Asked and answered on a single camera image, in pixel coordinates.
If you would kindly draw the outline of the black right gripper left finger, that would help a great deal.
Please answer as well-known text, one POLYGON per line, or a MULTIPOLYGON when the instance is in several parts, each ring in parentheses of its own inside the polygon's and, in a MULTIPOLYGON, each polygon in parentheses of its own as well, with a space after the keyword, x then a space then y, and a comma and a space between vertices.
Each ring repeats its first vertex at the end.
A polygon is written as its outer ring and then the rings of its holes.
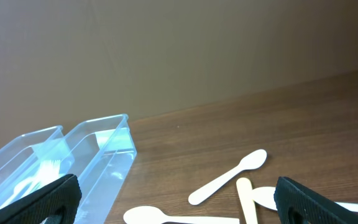
POLYGON ((73 224, 81 198, 77 176, 67 174, 0 209, 0 224, 73 224))

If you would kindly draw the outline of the yellow plastic spoon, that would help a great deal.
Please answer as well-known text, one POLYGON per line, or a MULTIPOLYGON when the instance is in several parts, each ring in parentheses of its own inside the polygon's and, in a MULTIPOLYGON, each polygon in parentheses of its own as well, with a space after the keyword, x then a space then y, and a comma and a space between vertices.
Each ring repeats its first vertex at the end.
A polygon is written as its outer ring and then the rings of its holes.
POLYGON ((237 193, 247 224, 258 224, 255 203, 252 199, 252 184, 248 178, 241 177, 236 181, 237 193))

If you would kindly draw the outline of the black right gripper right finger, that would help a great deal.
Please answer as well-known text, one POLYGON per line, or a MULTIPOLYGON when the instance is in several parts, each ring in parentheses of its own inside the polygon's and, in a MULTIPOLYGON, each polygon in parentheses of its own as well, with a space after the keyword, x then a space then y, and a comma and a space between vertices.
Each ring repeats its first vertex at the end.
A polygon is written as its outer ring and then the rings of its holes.
POLYGON ((273 195, 282 224, 358 224, 358 215, 301 185, 279 177, 273 195))

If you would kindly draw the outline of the white plastic fork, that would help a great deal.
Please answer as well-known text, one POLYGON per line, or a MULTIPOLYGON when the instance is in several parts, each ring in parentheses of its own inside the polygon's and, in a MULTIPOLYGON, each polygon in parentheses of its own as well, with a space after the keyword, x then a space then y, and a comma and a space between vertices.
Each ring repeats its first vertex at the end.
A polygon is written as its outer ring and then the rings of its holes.
POLYGON ((39 170, 33 176, 30 187, 25 191, 24 196, 42 188, 57 180, 60 175, 61 160, 44 160, 40 163, 39 170))

